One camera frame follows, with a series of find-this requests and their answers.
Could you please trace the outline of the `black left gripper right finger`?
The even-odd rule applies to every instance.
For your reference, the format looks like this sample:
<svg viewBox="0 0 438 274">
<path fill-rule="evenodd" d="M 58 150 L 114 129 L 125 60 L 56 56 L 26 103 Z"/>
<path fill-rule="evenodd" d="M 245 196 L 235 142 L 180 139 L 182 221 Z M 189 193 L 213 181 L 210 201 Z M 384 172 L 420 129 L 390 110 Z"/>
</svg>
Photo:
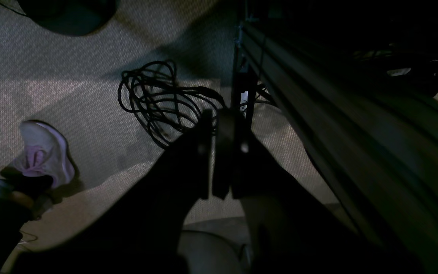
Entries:
<svg viewBox="0 0 438 274">
<path fill-rule="evenodd" d="M 330 230 L 336 218 L 244 124 L 238 111 L 218 112 L 213 194 L 230 194 L 241 203 L 255 258 L 314 262 L 335 257 L 341 248 Z"/>
</svg>

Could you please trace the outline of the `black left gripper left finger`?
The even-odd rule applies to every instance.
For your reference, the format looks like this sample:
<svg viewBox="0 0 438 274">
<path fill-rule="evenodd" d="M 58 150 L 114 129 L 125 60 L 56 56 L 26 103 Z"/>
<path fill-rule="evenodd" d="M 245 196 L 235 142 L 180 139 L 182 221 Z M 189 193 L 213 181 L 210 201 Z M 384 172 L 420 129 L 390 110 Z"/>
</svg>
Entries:
<svg viewBox="0 0 438 274">
<path fill-rule="evenodd" d="M 212 111 L 182 134 L 92 226 L 99 243 L 177 244 L 189 211 L 208 198 Z"/>
</svg>

